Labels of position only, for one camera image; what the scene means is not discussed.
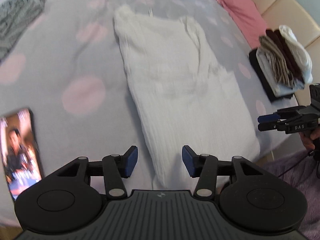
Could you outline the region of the person's right hand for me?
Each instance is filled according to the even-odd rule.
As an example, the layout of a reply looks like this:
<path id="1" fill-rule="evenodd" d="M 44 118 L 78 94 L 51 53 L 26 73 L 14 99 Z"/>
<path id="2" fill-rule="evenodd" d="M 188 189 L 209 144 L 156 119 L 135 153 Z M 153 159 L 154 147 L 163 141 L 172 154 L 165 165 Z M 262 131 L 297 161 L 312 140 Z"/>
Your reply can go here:
<path id="1" fill-rule="evenodd" d="M 304 145 L 304 147 L 310 151 L 314 150 L 315 146 L 313 144 L 313 139 L 315 137 L 315 133 L 312 131 L 304 131 L 304 132 L 299 132 L 300 139 Z"/>

